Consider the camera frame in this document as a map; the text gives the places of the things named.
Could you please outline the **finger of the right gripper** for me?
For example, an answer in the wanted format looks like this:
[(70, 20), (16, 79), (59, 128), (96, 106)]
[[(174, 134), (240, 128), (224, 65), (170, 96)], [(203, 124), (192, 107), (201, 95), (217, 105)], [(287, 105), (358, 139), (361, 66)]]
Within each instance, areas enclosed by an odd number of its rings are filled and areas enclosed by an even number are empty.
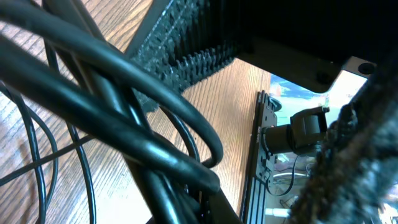
[(125, 54), (181, 94), (234, 60), (237, 15), (237, 1), (153, 1)]

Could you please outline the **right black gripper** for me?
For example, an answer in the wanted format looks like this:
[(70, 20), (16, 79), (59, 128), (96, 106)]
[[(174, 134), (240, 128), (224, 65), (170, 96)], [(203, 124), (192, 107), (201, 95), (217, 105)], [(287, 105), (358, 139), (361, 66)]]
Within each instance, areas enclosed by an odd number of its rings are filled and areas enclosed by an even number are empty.
[(218, 1), (238, 58), (315, 93), (343, 70), (375, 73), (397, 46), (396, 0)]

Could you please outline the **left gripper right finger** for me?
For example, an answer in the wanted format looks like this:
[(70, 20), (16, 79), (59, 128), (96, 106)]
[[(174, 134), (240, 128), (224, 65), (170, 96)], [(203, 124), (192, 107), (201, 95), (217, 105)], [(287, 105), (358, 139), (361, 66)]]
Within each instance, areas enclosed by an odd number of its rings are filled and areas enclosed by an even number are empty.
[(397, 180), (397, 49), (328, 129), (288, 223), (380, 223)]

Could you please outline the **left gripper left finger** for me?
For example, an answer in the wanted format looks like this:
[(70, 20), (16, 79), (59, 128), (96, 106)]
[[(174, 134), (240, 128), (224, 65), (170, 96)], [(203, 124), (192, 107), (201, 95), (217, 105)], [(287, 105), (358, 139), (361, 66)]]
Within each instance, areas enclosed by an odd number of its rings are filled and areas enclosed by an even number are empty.
[(224, 192), (201, 195), (199, 222), (202, 224), (242, 224)]

